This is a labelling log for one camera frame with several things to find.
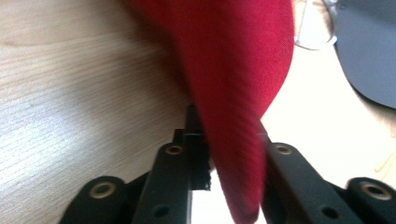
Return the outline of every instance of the wooden table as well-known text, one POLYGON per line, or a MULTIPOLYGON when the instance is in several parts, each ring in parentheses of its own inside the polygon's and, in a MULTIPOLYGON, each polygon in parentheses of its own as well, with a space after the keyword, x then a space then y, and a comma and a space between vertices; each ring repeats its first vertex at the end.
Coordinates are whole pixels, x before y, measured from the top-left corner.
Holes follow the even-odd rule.
MULTIPOLYGON (((183 126, 180 69, 138 21, 121 1, 0 3, 0 223, 57 223, 86 182, 131 181, 183 126)), ((337 185, 396 187, 396 113, 351 89, 334 49, 296 48, 262 121, 337 185)))

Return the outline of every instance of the wooden surface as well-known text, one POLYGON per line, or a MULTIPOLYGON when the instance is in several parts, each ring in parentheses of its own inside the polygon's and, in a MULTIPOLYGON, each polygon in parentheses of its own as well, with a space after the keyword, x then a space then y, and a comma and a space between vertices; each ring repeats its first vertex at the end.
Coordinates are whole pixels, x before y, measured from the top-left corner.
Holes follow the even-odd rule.
MULTIPOLYGON (((191 102, 179 71, 121 1, 1 1, 0 223, 57 223, 89 180, 146 172, 191 102)), ((337 185, 396 187, 396 113, 357 96, 334 49, 296 48, 262 121, 337 185)))

